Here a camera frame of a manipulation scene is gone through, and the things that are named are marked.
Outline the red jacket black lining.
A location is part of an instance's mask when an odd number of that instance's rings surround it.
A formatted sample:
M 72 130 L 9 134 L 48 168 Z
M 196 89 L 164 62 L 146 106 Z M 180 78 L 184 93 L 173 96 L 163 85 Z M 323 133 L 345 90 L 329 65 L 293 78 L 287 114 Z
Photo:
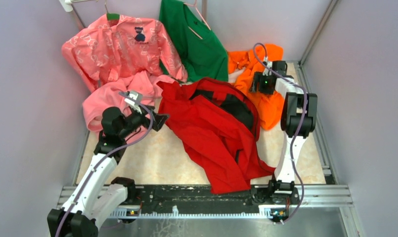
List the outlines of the red jacket black lining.
M 159 82 L 161 114 L 190 159 L 203 168 L 216 195 L 249 190 L 274 168 L 258 155 L 259 114 L 233 85 L 203 78 L 188 85 Z

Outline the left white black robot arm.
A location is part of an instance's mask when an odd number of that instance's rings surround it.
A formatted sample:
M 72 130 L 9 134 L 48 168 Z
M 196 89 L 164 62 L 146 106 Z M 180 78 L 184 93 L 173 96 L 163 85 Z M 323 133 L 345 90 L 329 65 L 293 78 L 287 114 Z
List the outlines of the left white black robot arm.
M 117 168 L 126 148 L 136 144 L 127 138 L 140 131 L 159 131 L 170 117 L 157 114 L 153 106 L 131 108 L 125 116 L 118 107 L 102 114 L 97 145 L 90 166 L 81 182 L 59 209 L 51 209 L 47 223 L 52 237 L 96 237 L 105 220 L 121 204 L 140 203 L 133 179 L 115 177 L 102 195 L 101 190 Z

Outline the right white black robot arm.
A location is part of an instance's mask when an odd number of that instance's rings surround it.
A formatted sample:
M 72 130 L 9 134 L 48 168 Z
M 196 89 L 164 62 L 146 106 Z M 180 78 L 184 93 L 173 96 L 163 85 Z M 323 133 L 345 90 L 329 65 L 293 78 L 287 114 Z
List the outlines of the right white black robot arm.
M 288 76 L 285 61 L 262 62 L 263 72 L 256 72 L 250 92 L 266 95 L 279 93 L 284 100 L 281 113 L 283 147 L 272 179 L 268 183 L 266 196 L 272 203 L 291 203 L 299 195 L 295 191 L 297 161 L 306 139 L 315 130 L 318 97 Z

